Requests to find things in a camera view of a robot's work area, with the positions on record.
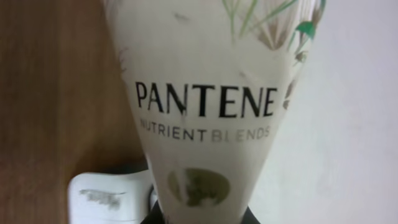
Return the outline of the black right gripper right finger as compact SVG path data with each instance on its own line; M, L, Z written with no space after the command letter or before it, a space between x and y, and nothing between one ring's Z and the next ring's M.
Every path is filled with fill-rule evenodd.
M248 207L242 217L241 224L261 224Z

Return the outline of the white shampoo tube gold cap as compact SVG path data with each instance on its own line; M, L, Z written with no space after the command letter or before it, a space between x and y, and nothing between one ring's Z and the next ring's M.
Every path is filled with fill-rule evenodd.
M241 223L325 0L102 3L166 223Z

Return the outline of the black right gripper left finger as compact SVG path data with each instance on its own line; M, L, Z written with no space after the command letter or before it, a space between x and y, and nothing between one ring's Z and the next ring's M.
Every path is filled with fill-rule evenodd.
M149 214L140 224L166 224L163 213L158 202L154 204Z

